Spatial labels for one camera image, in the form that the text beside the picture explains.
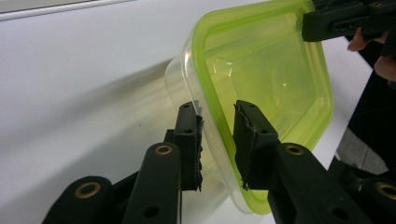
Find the yellow-green plastic container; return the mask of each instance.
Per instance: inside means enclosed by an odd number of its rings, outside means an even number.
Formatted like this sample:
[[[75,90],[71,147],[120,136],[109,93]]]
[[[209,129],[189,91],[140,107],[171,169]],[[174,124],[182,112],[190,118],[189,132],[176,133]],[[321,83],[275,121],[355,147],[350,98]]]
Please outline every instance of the yellow-green plastic container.
[[[267,191],[241,188],[234,156],[236,100],[257,105],[281,142],[313,149],[332,116],[332,93],[320,43],[302,40],[311,1],[275,0],[213,11],[196,24],[165,74],[175,106],[202,108],[205,140],[235,205],[267,214]]]

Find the translucent plastic container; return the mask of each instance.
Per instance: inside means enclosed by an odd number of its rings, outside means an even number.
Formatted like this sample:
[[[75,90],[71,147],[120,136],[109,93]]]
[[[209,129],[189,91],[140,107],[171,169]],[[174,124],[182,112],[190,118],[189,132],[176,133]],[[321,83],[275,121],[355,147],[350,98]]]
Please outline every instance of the translucent plastic container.
[[[257,105],[281,142],[313,149],[332,116],[332,93],[320,43],[305,43],[311,1],[276,0],[213,11],[196,24],[166,70],[175,107],[202,108],[204,135],[223,182],[244,213],[267,214],[267,191],[244,190],[234,156],[236,100]]]

